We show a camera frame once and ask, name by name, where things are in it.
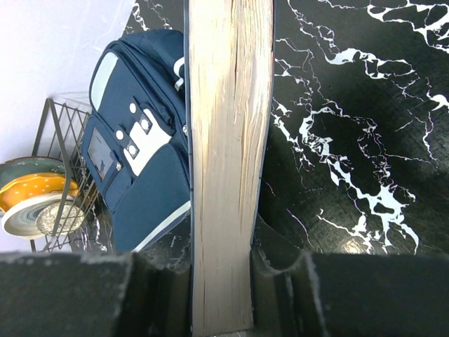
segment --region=black marble surface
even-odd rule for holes
[[[89,213],[85,226],[70,235],[72,252],[114,253],[114,231],[112,219],[106,206],[96,202]]]
[[[183,26],[138,0],[125,34]],[[259,213],[300,248],[449,252],[449,5],[278,0]]]

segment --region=white patch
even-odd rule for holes
[[[435,107],[434,109],[432,109],[432,111],[441,109],[442,107],[446,107],[449,111],[449,102],[448,99],[446,97],[444,97],[443,95],[435,95],[435,96],[431,96],[429,94],[429,92],[427,92],[427,97],[430,100],[433,100],[435,103],[438,103],[438,106]]]
[[[360,218],[358,218],[358,223],[352,228],[355,232],[366,232],[366,216],[362,214]]]
[[[131,111],[131,114],[135,114],[135,112],[137,111],[137,107],[135,106],[134,103],[131,103],[129,105],[129,111]]]
[[[97,111],[100,109],[107,83],[118,60],[119,58],[114,53],[107,53],[101,60],[100,66],[95,74],[91,88],[91,100]]]
[[[177,60],[173,65],[173,72],[176,74],[176,76],[179,77],[179,79],[175,83],[176,91],[179,91],[180,87],[184,84],[184,79],[180,75],[180,70],[183,65],[184,65],[184,56],[182,56],[179,60]]]
[[[139,149],[138,155],[133,159],[132,155],[135,154],[136,149],[132,145],[129,147],[129,150],[123,149],[126,160],[128,160],[133,173],[137,176],[140,175],[153,155],[165,144],[168,144],[171,139],[171,136],[162,130],[157,120],[148,109],[144,109],[143,112],[147,115],[148,119],[153,124],[153,127],[149,133],[146,134],[139,123],[134,123],[129,136]]]
[[[338,179],[337,175],[330,171],[330,179],[338,186],[340,185],[340,179]]]
[[[170,248],[173,248],[173,246],[175,246],[176,238],[177,238],[177,235],[174,235],[173,239],[171,240],[171,243],[170,243]]]
[[[118,131],[115,133],[115,136],[117,137],[118,140],[122,140],[123,137],[124,137],[124,134],[123,134],[123,132],[122,132],[121,130],[118,130]]]
[[[142,125],[142,128],[144,129],[144,130],[148,130],[149,129],[149,123],[148,123],[148,121],[146,120],[146,119],[143,119],[141,122],[140,122],[140,125]]]

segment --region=white button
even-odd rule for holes
[[[118,130],[115,133],[115,136],[117,137],[118,140],[122,140],[123,139],[123,132],[121,132],[120,130]]]
[[[149,128],[149,123],[148,123],[148,121],[147,121],[146,119],[143,119],[143,120],[140,122],[140,125],[142,125],[142,127],[143,127],[144,130],[148,130],[148,128]]]
[[[135,154],[135,147],[134,147],[134,145],[129,145],[128,151],[129,151],[129,153],[134,155]]]

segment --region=yellow polka dot plate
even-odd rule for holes
[[[0,209],[7,212],[11,207],[32,197],[64,190],[65,176],[60,173],[33,173],[16,178],[0,190]],[[72,181],[69,195],[78,194],[78,185]]]
[[[23,157],[6,161],[0,164],[0,189],[16,178],[44,172],[64,174],[64,163],[47,157]]]

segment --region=white wall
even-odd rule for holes
[[[48,96],[87,92],[133,2],[0,0],[0,163],[31,154]],[[10,250],[29,251],[29,242],[0,230],[0,251]]]

